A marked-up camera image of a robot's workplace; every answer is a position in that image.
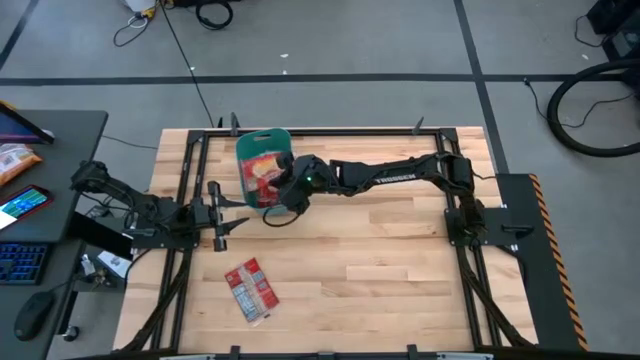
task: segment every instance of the computer mouse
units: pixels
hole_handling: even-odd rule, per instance
[[[33,294],[24,303],[13,325],[13,333],[18,340],[29,341],[38,335],[54,300],[53,293],[47,291]]]

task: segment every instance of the desk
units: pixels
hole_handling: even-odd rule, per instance
[[[187,130],[163,132],[150,191],[176,196]],[[457,128],[463,155],[474,170],[493,174],[480,127]],[[209,142],[203,183],[216,180],[232,200],[242,198],[235,138]],[[411,136],[294,137],[296,154],[323,159],[378,163],[436,151],[435,140]],[[197,151],[187,198],[193,193]],[[476,182],[486,206],[502,203],[495,180]],[[307,213],[284,228],[269,228],[247,208],[230,209],[225,219],[248,216],[228,237],[227,252],[213,252],[204,231],[189,277],[180,353],[403,352],[471,350],[455,249],[448,243],[445,196],[428,182],[375,187],[353,198],[314,195]],[[154,250],[129,278],[114,348],[128,343],[154,308],[165,251]],[[257,327],[242,316],[224,273],[256,257],[281,304]],[[493,297],[523,336],[536,342],[517,261],[484,248]],[[483,339],[488,343],[479,302]],[[172,322],[168,312],[162,344]]]
[[[13,324],[25,301],[36,292],[68,281],[76,270],[84,244],[67,239],[66,230],[75,211],[78,194],[69,189],[70,177],[81,160],[91,160],[107,121],[103,111],[20,111],[34,124],[56,134],[54,145],[34,145],[44,162],[35,165],[2,189],[10,195],[30,185],[51,190],[54,202],[0,233],[0,241],[55,243],[46,272],[39,286],[2,286],[0,301],[0,351],[7,358],[44,359],[67,308],[73,284],[55,291],[56,301],[38,336],[21,342],[13,335]]]

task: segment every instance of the yellow black warning stripe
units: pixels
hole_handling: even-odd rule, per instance
[[[562,261],[562,255],[560,255],[560,248],[558,247],[558,239],[556,239],[556,234],[553,232],[553,227],[551,226],[551,217],[549,216],[549,210],[547,210],[547,205],[544,202],[544,197],[542,196],[542,189],[540,188],[540,182],[538,181],[538,177],[533,174],[529,174],[529,177],[531,178],[533,189],[535,190],[536,197],[538,198],[538,207],[540,208],[540,215],[542,215],[542,219],[544,221],[544,226],[546,228],[547,238],[549,238],[549,245],[551,245],[553,258],[556,260],[556,267],[558,269],[558,274],[560,275],[562,290],[564,292],[564,297],[567,300],[567,305],[569,306],[569,315],[571,316],[571,320],[573,321],[573,328],[575,329],[576,335],[578,336],[578,344],[583,350],[589,351],[589,345],[587,345],[587,338],[584,334],[584,328],[582,327],[582,322],[580,321],[580,316],[578,315],[578,309],[576,308],[576,300],[573,297],[573,292],[571,292],[571,286],[569,286],[569,278],[567,277],[567,270],[564,267],[564,262]]]

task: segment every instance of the smartphone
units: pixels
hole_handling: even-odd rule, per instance
[[[0,203],[0,230],[24,219],[53,201],[51,193],[29,185]]]

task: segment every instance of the phone screen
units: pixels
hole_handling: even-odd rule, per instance
[[[13,199],[0,205],[0,229],[13,224],[22,216],[31,210],[44,204],[47,201],[47,195],[41,193],[37,189],[29,188],[23,193],[18,194]]]

